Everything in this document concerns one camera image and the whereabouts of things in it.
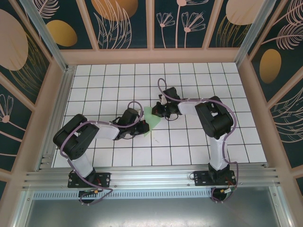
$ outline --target enclosure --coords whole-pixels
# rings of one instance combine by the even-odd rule
[[[302,18],[302,0],[1,1],[1,226],[301,226]],[[235,114],[229,201],[191,177],[211,160],[198,116],[150,123],[159,79]],[[81,206],[54,135],[77,114],[112,122],[132,101],[150,130],[92,140],[88,162],[113,192]]]

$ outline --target green cloth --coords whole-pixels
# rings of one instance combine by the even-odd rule
[[[150,131],[156,127],[157,124],[160,123],[161,118],[155,115],[152,115],[152,108],[151,107],[144,107],[144,120],[149,124],[150,130],[144,134],[144,136],[147,136]]]

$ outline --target black mounting plate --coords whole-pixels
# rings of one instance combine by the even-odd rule
[[[95,185],[99,185],[104,188],[109,187],[110,173],[95,173],[95,180],[92,182]],[[67,184],[68,188],[93,188],[87,183],[83,182],[76,173],[69,174],[69,180]]]
[[[195,186],[228,185],[228,181],[225,179],[226,177],[234,185],[236,184],[235,173],[232,170],[229,170],[226,175],[216,183],[213,182],[208,171],[194,171],[192,174],[194,175],[193,180],[195,181]]]

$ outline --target white grid mat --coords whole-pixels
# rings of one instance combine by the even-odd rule
[[[228,158],[239,163],[266,162],[235,63],[79,65],[63,124],[76,114],[112,121],[132,100],[153,107],[160,94],[159,78],[166,80],[168,88],[174,86],[181,98],[218,96],[235,111],[239,123],[228,138]],[[93,140],[87,155],[94,167],[196,165],[209,162],[209,149],[198,117],[181,115],[173,122],[162,118],[146,137]],[[68,167],[58,151],[53,166]]]

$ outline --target flower illustration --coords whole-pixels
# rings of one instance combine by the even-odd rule
[[[157,20],[161,27],[163,45],[164,45],[164,48],[166,48],[165,41],[164,41],[164,35],[163,35],[163,28],[175,25],[175,21],[173,20],[171,13],[163,13],[163,16],[161,13],[157,13]]]
[[[23,129],[23,128],[15,125],[14,123],[9,121],[10,120],[10,114],[11,114],[11,111],[13,109],[13,104],[14,104],[14,99],[11,96],[8,96],[8,98],[5,99],[5,96],[3,94],[0,95],[0,122],[9,123],[9,124],[15,126],[16,128],[25,131],[25,129]],[[13,140],[19,141],[19,142],[22,141],[21,139],[16,138],[12,135],[9,135],[9,134],[7,134],[3,131],[0,131],[0,134],[4,135],[6,137],[9,137]]]
[[[203,13],[192,13],[188,18],[188,12],[182,13],[182,24],[185,31],[184,48],[186,48],[186,37],[188,32],[196,32],[205,29],[203,24],[204,18]]]
[[[180,8],[183,6],[190,6],[190,5],[201,5],[207,3],[208,0],[177,0],[178,4],[178,12],[177,12],[177,25],[176,25],[176,48],[178,48],[178,23],[179,23],[179,15],[180,15]]]

